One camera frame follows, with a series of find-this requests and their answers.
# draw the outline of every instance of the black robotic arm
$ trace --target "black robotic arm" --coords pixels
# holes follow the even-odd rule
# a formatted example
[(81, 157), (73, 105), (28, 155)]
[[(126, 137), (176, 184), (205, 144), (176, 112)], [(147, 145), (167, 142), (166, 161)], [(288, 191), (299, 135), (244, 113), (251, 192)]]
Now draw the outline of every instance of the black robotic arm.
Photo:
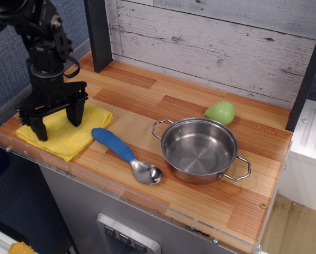
[(47, 140), (43, 117), (66, 109), (74, 126), (82, 121), (88, 99), (86, 82), (64, 83), (64, 65), (73, 51), (62, 20), (48, 0), (0, 0), (0, 32), (11, 25), (29, 52), (27, 68), (32, 93), (16, 106), (22, 124)]

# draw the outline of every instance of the yellow towel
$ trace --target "yellow towel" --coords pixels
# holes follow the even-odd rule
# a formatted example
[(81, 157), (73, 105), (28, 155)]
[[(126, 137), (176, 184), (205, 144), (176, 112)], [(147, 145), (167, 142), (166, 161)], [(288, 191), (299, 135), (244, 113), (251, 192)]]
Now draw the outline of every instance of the yellow towel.
[(67, 119), (66, 110), (61, 110), (43, 118), (47, 141), (39, 140), (27, 125), (20, 127), (16, 134), (27, 143), (69, 162), (93, 141), (92, 129), (106, 127), (112, 118), (111, 112), (86, 102), (83, 120), (78, 127)]
[(35, 254), (34, 250), (24, 242), (13, 243), (8, 254)]

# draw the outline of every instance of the blue fabric wall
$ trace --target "blue fabric wall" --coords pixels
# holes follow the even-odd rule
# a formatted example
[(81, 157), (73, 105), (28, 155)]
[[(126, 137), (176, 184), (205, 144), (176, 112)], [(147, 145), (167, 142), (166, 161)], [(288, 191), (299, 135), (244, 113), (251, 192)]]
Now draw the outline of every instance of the blue fabric wall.
[[(78, 59), (89, 50), (84, 1), (52, 2), (68, 38), (73, 40), (73, 55)], [(30, 92), (27, 57), (13, 27), (0, 33), (0, 125), (15, 114), (15, 98), (21, 101)], [(41, 171), (19, 156), (10, 153), (8, 157), (11, 165), (0, 176), (0, 221), (26, 236), (38, 253), (54, 253), (66, 232)]]

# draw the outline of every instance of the whitewashed wood wall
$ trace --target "whitewashed wood wall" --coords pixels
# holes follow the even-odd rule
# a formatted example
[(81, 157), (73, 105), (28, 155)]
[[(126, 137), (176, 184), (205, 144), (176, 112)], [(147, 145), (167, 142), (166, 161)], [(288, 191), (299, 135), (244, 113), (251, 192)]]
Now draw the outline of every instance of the whitewashed wood wall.
[(292, 108), (316, 0), (106, 0), (113, 59)]

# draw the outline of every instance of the blue spoon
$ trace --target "blue spoon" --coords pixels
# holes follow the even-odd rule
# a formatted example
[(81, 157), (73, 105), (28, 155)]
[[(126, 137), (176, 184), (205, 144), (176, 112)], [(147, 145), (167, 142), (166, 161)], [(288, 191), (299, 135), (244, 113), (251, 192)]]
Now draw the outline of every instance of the blue spoon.
[(99, 143), (114, 151), (120, 158), (129, 162), (136, 179), (143, 184), (156, 184), (161, 181), (161, 170), (151, 163), (137, 160), (132, 150), (111, 131), (103, 128), (92, 129), (92, 136)]

